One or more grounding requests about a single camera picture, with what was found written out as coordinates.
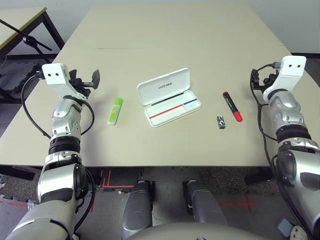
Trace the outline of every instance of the white wall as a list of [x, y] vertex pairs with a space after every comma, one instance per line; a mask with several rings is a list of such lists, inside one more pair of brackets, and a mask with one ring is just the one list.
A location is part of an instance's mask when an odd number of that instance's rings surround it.
[[[186, 0], [0, 0], [0, 9], [47, 7], [47, 12], [66, 41], [92, 4], [185, 2]], [[320, 0], [212, 0], [246, 2], [291, 52], [320, 53]], [[43, 25], [32, 33], [38, 41], [59, 49]], [[20, 43], [10, 54], [36, 54]]]

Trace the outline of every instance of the wooden table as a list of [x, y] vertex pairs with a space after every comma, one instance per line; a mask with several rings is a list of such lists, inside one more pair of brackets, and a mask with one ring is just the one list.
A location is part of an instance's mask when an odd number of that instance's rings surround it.
[[[55, 43], [62, 49], [65, 42], [48, 16], [46, 9], [46, 7], [32, 7], [0, 10], [0, 19], [27, 35], [43, 23]], [[14, 49], [22, 39], [21, 34], [0, 23], [0, 59]], [[2, 88], [0, 88], [0, 95], [3, 96], [3, 98], [0, 98], [0, 104], [21, 104], [19, 98], [12, 97]]]
[[[81, 138], [85, 166], [268, 166], [249, 77], [252, 68], [287, 55], [287, 48], [245, 4], [95, 5], [54, 62], [66, 64], [69, 71], [77, 69], [85, 82], [100, 70], [100, 85], [89, 96], [96, 121]], [[191, 89], [202, 102], [201, 109], [151, 127], [137, 84], [184, 67], [190, 69]], [[273, 71], [261, 71], [261, 80]], [[242, 122], [225, 103], [224, 91], [230, 93]], [[320, 91], [306, 72], [294, 96], [319, 143]], [[108, 126], [116, 97], [124, 102], [116, 126]], [[30, 114], [49, 133], [58, 101], [45, 80], [26, 101]], [[267, 113], [266, 107], [262, 125], [274, 136]], [[225, 129], [218, 128], [218, 115], [224, 116]], [[90, 121], [84, 108], [82, 129]], [[0, 164], [42, 165], [48, 148], [48, 139], [20, 109], [0, 139]], [[271, 156], [277, 148], [268, 140]]]

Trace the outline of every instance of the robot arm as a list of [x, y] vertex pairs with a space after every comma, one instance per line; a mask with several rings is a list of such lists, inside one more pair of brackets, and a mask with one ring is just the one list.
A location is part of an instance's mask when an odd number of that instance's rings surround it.
[[40, 204], [21, 219], [8, 240], [73, 239], [80, 225], [75, 222], [77, 206], [89, 189], [87, 178], [94, 181], [81, 164], [80, 120], [82, 105], [87, 105], [90, 94], [84, 87], [98, 87], [99, 71], [94, 72], [92, 82], [82, 83], [76, 78], [76, 70], [69, 74], [60, 63], [45, 64], [42, 70], [48, 85], [59, 94], [60, 102], [52, 115], [50, 147], [37, 187]]
[[253, 89], [261, 90], [270, 106], [279, 146], [271, 168], [282, 196], [309, 236], [319, 239], [320, 149], [312, 140], [300, 112], [301, 106], [292, 94], [305, 64], [304, 56], [285, 56], [279, 71], [270, 74], [263, 86], [259, 86], [258, 72], [253, 69], [250, 84]]

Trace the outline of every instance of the black tripod stand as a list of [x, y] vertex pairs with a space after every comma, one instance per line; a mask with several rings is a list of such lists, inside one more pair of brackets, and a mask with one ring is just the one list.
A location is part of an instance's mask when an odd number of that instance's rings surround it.
[[3, 25], [7, 26], [8, 28], [12, 29], [13, 31], [16, 31], [17, 33], [21, 34], [23, 36], [23, 42], [27, 45], [29, 45], [30, 47], [34, 48], [42, 57], [43, 59], [50, 64], [51, 62], [49, 61], [49, 59], [46, 57], [46, 55], [43, 54], [43, 52], [38, 48], [38, 44], [42, 47], [44, 47], [45, 49], [48, 49], [49, 51], [52, 51], [52, 49], [46, 45], [44, 45], [43, 43], [37, 41], [33, 36], [30, 36], [28, 34], [25, 34], [24, 32], [20, 31], [19, 29], [15, 28], [14, 26], [11, 26], [10, 24], [8, 24], [7, 22], [3, 21], [0, 19], [0, 23], [2, 23]]

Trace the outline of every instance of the red marker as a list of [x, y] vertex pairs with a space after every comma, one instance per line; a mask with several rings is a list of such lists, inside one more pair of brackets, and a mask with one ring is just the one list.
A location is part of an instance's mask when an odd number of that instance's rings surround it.
[[238, 122], [241, 122], [242, 121], [242, 116], [240, 114], [240, 112], [238, 111], [236, 105], [234, 104], [234, 102], [232, 101], [229, 93], [227, 91], [225, 91], [223, 93], [223, 97], [226, 101], [226, 103], [228, 104], [229, 108], [231, 109], [231, 112], [233, 113], [235, 119], [238, 121]]

